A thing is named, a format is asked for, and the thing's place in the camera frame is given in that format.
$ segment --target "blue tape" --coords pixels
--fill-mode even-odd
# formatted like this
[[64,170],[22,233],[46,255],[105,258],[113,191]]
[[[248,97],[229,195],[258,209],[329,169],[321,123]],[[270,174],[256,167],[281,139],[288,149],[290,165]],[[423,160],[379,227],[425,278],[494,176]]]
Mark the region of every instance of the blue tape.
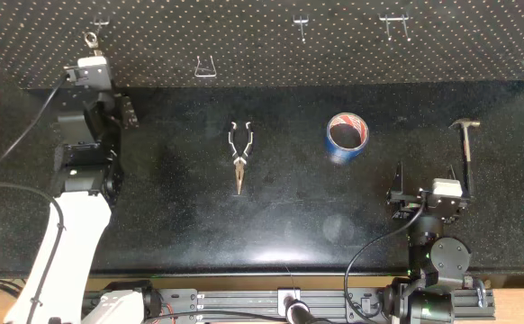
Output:
[[[358,132],[360,135],[360,145],[358,147],[342,148],[336,142],[334,142],[330,134],[330,130],[332,127],[342,123],[352,126]],[[368,143],[369,137],[370,134],[368,126],[362,118],[350,112],[342,112],[337,114],[328,122],[328,126],[326,128],[326,149],[330,155],[330,160],[336,164],[347,164],[353,158],[362,153],[366,147],[366,144]]]

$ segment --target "hammer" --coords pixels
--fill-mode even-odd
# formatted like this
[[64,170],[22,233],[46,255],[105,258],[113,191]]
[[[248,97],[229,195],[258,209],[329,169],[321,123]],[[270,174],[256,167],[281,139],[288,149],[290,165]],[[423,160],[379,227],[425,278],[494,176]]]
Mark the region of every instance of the hammer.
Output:
[[464,155],[466,157],[465,161],[465,177],[466,177],[466,190],[471,198],[474,198],[474,179],[472,177],[472,168],[470,167],[470,142],[468,141],[468,127],[478,127],[480,126],[479,121],[472,121],[469,118],[461,118],[457,121],[454,121],[450,127],[459,124],[462,132],[464,134]]

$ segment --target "pegboard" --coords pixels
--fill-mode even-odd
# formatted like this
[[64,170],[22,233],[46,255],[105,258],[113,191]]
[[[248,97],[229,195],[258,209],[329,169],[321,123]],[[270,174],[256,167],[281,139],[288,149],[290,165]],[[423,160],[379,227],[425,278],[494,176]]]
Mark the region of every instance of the pegboard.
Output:
[[[381,16],[407,15],[390,22]],[[303,26],[293,15],[309,18]],[[0,1],[0,68],[50,87],[92,55],[94,19],[117,86],[312,86],[524,80],[524,0]],[[216,77],[196,77],[212,55]]]

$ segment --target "pliers handle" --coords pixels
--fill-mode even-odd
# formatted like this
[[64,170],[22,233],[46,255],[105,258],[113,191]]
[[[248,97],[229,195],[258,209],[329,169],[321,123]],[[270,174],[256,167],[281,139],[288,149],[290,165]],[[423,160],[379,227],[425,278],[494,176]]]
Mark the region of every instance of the pliers handle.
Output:
[[249,154],[252,152],[252,141],[254,139],[254,132],[252,131],[252,128],[250,127],[251,122],[246,123],[246,130],[248,130],[248,144],[246,145],[246,148],[244,148],[244,151],[242,152],[242,155],[238,153],[238,150],[236,149],[236,146],[234,145],[234,133],[236,129],[238,128],[238,125],[236,122],[232,122],[232,127],[230,128],[230,131],[228,132],[228,142],[230,143],[230,146],[232,148],[232,161],[234,164],[237,164],[239,162],[242,162],[243,164],[246,164],[246,159],[248,158]]

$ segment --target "black countertop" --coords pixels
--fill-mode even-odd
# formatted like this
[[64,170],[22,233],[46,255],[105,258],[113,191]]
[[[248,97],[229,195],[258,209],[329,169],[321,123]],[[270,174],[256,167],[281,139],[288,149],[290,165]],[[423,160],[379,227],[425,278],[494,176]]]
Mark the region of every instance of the black countertop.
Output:
[[[128,92],[140,128],[123,134],[126,177],[93,274],[340,274],[366,242],[399,226],[385,193],[400,160],[411,192],[430,189],[450,164],[462,169],[459,130],[448,128],[461,117],[482,122],[470,130],[477,193],[445,232],[472,249],[472,271],[524,273],[524,83]],[[0,154],[46,94],[3,94]],[[64,90],[54,107],[85,97]],[[366,151],[347,166],[331,164],[324,144],[326,123],[340,112],[370,129]],[[0,179],[51,190],[61,141],[53,120],[50,113],[0,166]],[[230,121],[255,130],[240,196]],[[29,273],[47,217],[40,197],[0,189],[0,274]],[[356,271],[403,274],[405,240],[370,247]]]

